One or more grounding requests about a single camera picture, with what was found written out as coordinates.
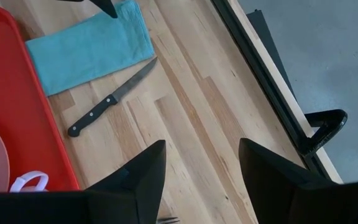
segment teal cloth napkin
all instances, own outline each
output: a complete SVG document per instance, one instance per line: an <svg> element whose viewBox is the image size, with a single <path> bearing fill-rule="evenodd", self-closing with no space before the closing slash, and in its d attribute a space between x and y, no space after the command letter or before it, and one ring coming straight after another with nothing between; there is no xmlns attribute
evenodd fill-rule
<svg viewBox="0 0 358 224"><path fill-rule="evenodd" d="M47 96L151 58L149 32L135 1L115 5L52 35L26 42Z"/></svg>

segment white plastic bag handle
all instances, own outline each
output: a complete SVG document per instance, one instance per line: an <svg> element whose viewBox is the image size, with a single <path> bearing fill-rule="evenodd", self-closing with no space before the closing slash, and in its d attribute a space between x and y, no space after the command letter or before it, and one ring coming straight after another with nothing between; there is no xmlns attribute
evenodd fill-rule
<svg viewBox="0 0 358 224"><path fill-rule="evenodd" d="M28 183L30 180L40 177L40 181L38 182L37 186L35 187L23 187L26 183ZM41 192L46 190L45 187L47 186L49 177L47 174L41 172L41 171L31 171L26 174L24 174L21 177L18 177L15 182L12 184L12 187L9 192L23 192L23 191L32 191L32 192Z"/></svg>

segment concrete floor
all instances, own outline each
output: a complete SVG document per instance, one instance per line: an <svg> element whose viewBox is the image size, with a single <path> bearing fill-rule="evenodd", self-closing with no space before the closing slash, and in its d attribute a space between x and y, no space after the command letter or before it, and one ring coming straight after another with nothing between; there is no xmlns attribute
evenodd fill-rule
<svg viewBox="0 0 358 224"><path fill-rule="evenodd" d="M358 181L358 0L239 0L262 10L305 113L344 109L325 149L345 182Z"/></svg>

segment wooden table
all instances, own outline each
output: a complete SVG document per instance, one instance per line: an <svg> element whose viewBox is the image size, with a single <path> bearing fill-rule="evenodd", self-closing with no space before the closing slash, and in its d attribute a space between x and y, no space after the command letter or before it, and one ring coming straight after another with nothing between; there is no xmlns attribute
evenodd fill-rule
<svg viewBox="0 0 358 224"><path fill-rule="evenodd" d="M138 0L158 64L124 100L69 138L67 127L147 62L49 98L81 187L114 172L158 139L167 141L160 215L181 223L256 223L241 177L240 138L302 166L243 56L210 0ZM313 132L236 0L229 1L298 122ZM54 33L97 13L90 2L0 0L28 38ZM341 179L324 149L318 156Z"/></svg>

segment red plastic tray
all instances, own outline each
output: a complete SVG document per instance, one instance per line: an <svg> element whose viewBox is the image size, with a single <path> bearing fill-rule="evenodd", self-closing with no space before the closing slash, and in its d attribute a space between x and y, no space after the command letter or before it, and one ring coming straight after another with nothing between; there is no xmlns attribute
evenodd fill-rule
<svg viewBox="0 0 358 224"><path fill-rule="evenodd" d="M73 169L14 18L0 8L0 136L10 184L28 171L49 175L48 190L78 190Z"/></svg>

